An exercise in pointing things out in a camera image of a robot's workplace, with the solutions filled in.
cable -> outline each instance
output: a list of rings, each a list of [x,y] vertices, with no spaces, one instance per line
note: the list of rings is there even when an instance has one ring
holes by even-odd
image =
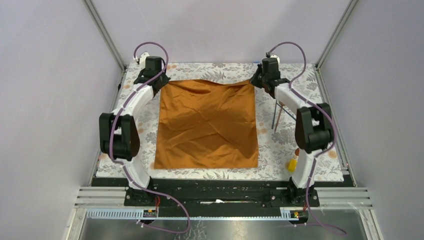
[[[309,185],[311,184],[311,179],[312,179],[312,176],[314,175],[314,171],[315,171],[315,166],[316,166],[316,164],[317,164],[317,158],[319,157],[319,156],[321,156],[321,155],[323,155],[323,154],[325,154],[325,153],[327,153],[328,151],[330,151],[333,147],[334,147],[334,145],[335,145],[335,143],[336,143],[336,140],[337,140],[337,129],[336,129],[336,125],[335,125],[335,123],[333,122],[333,120],[331,119],[331,117],[326,113],[326,111],[324,111],[322,108],[320,108],[318,105],[316,105],[315,103],[313,103],[313,102],[311,102],[311,101],[309,101],[308,99],[306,99],[305,97],[303,97],[299,92],[297,92],[296,90],[294,90],[293,88],[292,88],[292,84],[293,84],[293,82],[296,80],[296,79],[298,79],[302,74],[304,74],[304,72],[305,72],[305,70],[306,70],[306,56],[305,56],[305,52],[304,52],[304,50],[302,49],[302,47],[300,46],[300,45],[298,45],[297,43],[295,43],[295,42],[292,42],[292,41],[284,41],[284,42],[281,42],[281,43],[279,43],[279,44],[277,44],[276,46],[274,46],[268,53],[269,54],[271,54],[276,48],[278,48],[279,46],[281,46],[281,45],[284,45],[284,44],[290,44],[290,45],[295,45],[301,52],[302,52],[302,56],[303,56],[303,69],[302,69],[302,71],[299,73],[299,75],[297,75],[297,76],[295,76],[290,82],[289,82],[289,84],[288,84],[288,88],[296,95],[296,96],[298,96],[301,100],[303,100],[303,101],[305,101],[306,103],[308,103],[308,104],[310,104],[311,106],[313,106],[314,108],[316,108],[318,111],[320,111],[327,119],[328,119],[328,121],[330,122],[330,124],[331,124],[331,128],[332,128],[332,130],[333,130],[333,132],[334,132],[334,139],[333,139],[333,141],[332,141],[332,143],[331,143],[331,145],[330,145],[330,147],[329,148],[327,148],[326,150],[324,150],[324,151],[322,151],[322,152],[320,152],[320,153],[318,153],[318,154],[316,154],[314,157],[313,157],[313,162],[312,162],[312,168],[311,168],[311,170],[310,170],[310,173],[309,173],[309,176],[308,176],[308,179],[307,179],[307,183],[306,183],[306,196],[308,196],[309,195]],[[338,235],[338,236],[342,236],[342,237],[346,237],[347,235],[348,235],[348,233],[344,230],[344,229],[342,229],[342,228],[340,228],[340,227],[338,227],[338,226],[336,226],[336,225],[332,225],[332,224],[327,224],[327,223],[322,223],[322,222],[320,222],[318,219],[317,219],[317,217],[312,213],[312,211],[311,211],[311,206],[310,206],[310,204],[309,204],[309,197],[306,197],[306,206],[307,206],[307,209],[309,210],[309,213],[310,213],[310,215],[315,219],[315,221],[316,221],[316,223],[309,223],[308,225],[313,225],[313,226],[317,226],[317,225],[320,225],[321,227],[323,227],[324,229],[326,229],[327,231],[329,231],[330,233],[333,233],[333,234],[335,234],[335,235]]]
[[[162,63],[163,63],[163,65],[165,66],[165,60],[162,58]],[[164,71],[164,73],[165,74],[167,74],[167,67],[165,67],[165,71]]]
[[[137,94],[137,92],[138,91],[140,91],[142,88],[144,88],[147,84],[149,84],[150,82],[152,82],[153,80],[155,80],[157,77],[159,77],[164,71],[166,71],[166,69],[167,69],[167,66],[168,66],[168,59],[169,59],[169,57],[168,57],[168,52],[165,50],[165,48],[163,47],[163,46],[161,46],[159,43],[156,43],[156,42],[152,42],[152,41],[147,41],[147,42],[143,42],[143,43],[141,43],[140,45],[138,45],[136,48],[135,48],[135,50],[134,50],[134,55],[133,55],[133,57],[134,57],[134,60],[136,60],[136,62],[139,60],[137,57],[136,57],[136,54],[137,54],[137,50],[141,47],[141,46],[144,46],[144,45],[147,45],[147,44],[152,44],[152,45],[156,45],[156,46],[158,46],[158,47],[160,47],[162,50],[163,50],[163,52],[165,53],[165,56],[166,56],[166,62],[164,63],[164,66],[163,66],[163,69],[158,73],[158,74],[156,74],[154,77],[152,77],[151,79],[149,79],[149,80],[147,80],[145,83],[143,83],[141,86],[139,86],[139,87],[137,87],[137,89],[135,90],[135,91],[133,91],[129,96],[128,96],[128,98],[126,99],[126,101],[123,103],[123,105],[122,105],[122,107],[119,109],[119,111],[117,112],[117,114],[116,114],[116,116],[115,116],[115,118],[113,119],[113,123],[112,123],[112,129],[111,129],[111,133],[110,133],[110,139],[109,139],[109,142],[110,142],[110,144],[109,144],[109,157],[110,157],[110,160],[112,160],[112,162],[113,163],[115,163],[115,164],[119,164],[119,165],[121,165],[121,166],[123,166],[123,171],[125,172],[125,174],[126,174],[126,176],[127,176],[127,178],[128,178],[128,180],[132,183],[132,184],[134,184],[137,188],[139,188],[139,189],[141,189],[141,190],[143,190],[143,191],[145,191],[145,192],[147,192],[147,193],[151,193],[151,194],[155,194],[155,195],[160,195],[160,196],[164,196],[164,197],[166,197],[167,199],[172,199],[174,202],[176,202],[181,208],[182,208],[182,210],[184,211],[184,213],[185,213],[185,215],[187,216],[187,228],[186,229],[184,229],[184,230],[182,230],[182,231],[174,231],[174,230],[169,230],[169,229],[165,229],[165,228],[161,228],[161,227],[157,227],[157,226],[151,226],[151,225],[147,225],[147,224],[144,224],[144,223],[141,223],[141,226],[143,227],[143,226],[146,226],[146,227],[148,227],[148,228],[151,228],[151,229],[156,229],[156,230],[161,230],[161,231],[164,231],[164,232],[167,232],[167,233],[172,233],[172,234],[184,234],[184,233],[186,233],[186,232],[188,232],[189,230],[190,230],[190,228],[191,228],[191,226],[192,226],[192,224],[191,224],[191,222],[190,222],[190,215],[189,215],[189,212],[187,211],[187,209],[183,206],[183,204],[180,202],[180,201],[178,201],[175,197],[173,197],[173,196],[171,196],[171,195],[168,195],[168,194],[166,194],[166,193],[162,193],[162,192],[158,192],[158,191],[153,191],[153,190],[149,190],[149,189],[147,189],[147,188],[144,188],[144,187],[142,187],[142,186],[140,186],[137,182],[135,182],[134,181],[134,179],[130,176],[130,173],[129,173],[129,171],[128,171],[128,169],[127,169],[127,166],[125,166],[125,164],[122,162],[122,161],[118,161],[118,160],[116,160],[116,159],[114,159],[114,153],[113,153],[113,151],[114,151],[114,149],[113,149],[113,146],[114,146],[114,144],[113,144],[113,142],[114,142],[114,132],[115,132],[115,128],[116,128],[116,126],[117,126],[117,122],[118,122],[118,118],[119,118],[119,116],[121,115],[121,113],[124,111],[124,109],[127,107],[127,105],[128,105],[128,103],[131,101],[131,99]]]
[[[156,196],[154,198],[154,202],[155,202],[155,209],[156,210],[156,214],[158,214],[158,207],[161,204],[161,198],[159,196]]]

satin fabric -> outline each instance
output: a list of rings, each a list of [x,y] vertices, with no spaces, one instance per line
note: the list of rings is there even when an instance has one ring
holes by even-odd
[[[255,168],[258,154],[248,80],[170,81],[160,90],[155,169]]]

floral tablecloth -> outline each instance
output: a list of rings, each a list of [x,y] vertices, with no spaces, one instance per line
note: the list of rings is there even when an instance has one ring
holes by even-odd
[[[280,64],[283,78],[289,80],[302,70],[302,64]],[[232,84],[249,79],[257,68],[254,63],[170,63],[167,75],[172,80],[204,79],[221,84]],[[118,106],[131,93],[134,80],[141,68],[135,63],[128,67]],[[314,69],[307,65],[306,72],[293,83],[293,87],[315,102],[322,102]],[[183,168],[153,169],[156,152],[156,135],[159,120],[160,93],[154,97],[140,114],[138,135],[142,161],[152,178],[167,179],[230,179],[230,180],[282,180],[291,176],[286,163],[293,157],[297,148],[295,141],[295,121],[286,113],[281,114],[276,132],[271,129],[275,100],[263,89],[255,89],[256,127],[259,144],[258,167],[256,168]],[[99,156],[96,177],[125,177],[123,170],[102,153]],[[338,155],[333,149],[318,159],[315,181],[343,181]]]

gray wall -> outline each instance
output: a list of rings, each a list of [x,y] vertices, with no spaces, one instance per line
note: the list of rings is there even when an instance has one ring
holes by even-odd
[[[0,1],[0,239],[63,236],[119,75],[81,0]]]
[[[322,69],[386,240],[424,239],[424,1],[359,1]]]
[[[94,0],[122,58],[146,41],[162,44],[172,62],[256,62],[276,44],[300,44],[318,60],[349,0]],[[145,48],[163,54],[159,48]],[[294,46],[278,49],[301,63]]]

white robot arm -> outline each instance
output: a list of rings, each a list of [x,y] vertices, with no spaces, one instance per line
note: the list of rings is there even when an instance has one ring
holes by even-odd
[[[279,59],[277,56],[267,55],[258,64],[258,68],[250,79],[250,83],[257,88],[264,88],[274,99],[277,99],[287,106],[293,113],[296,113],[295,139],[300,152],[297,160],[296,170],[289,180],[289,199],[297,202],[299,198],[304,198],[306,189],[314,185],[314,175],[312,173],[308,186],[308,178],[313,167],[314,156],[328,148],[333,141],[334,133],[329,120],[314,106],[302,100],[301,94],[297,95],[290,89],[290,81],[281,78],[279,71]],[[331,117],[331,109],[327,103],[317,104]]]
[[[131,94],[125,99],[123,104],[117,106],[111,113],[103,113],[99,118],[100,150],[109,154],[112,121],[120,109],[123,109],[119,115],[118,127],[114,130],[113,156],[115,161],[122,163],[121,167],[123,167],[124,174],[129,180],[129,186],[133,189],[140,189],[133,182],[147,188],[150,181],[150,176],[144,168],[141,154],[139,154],[140,139],[136,127],[139,125],[138,116],[144,106],[169,81],[169,78],[163,74],[152,84],[138,90],[146,80],[162,69],[162,59],[149,56],[147,52],[144,52],[139,59],[139,64],[142,71],[134,82]]]

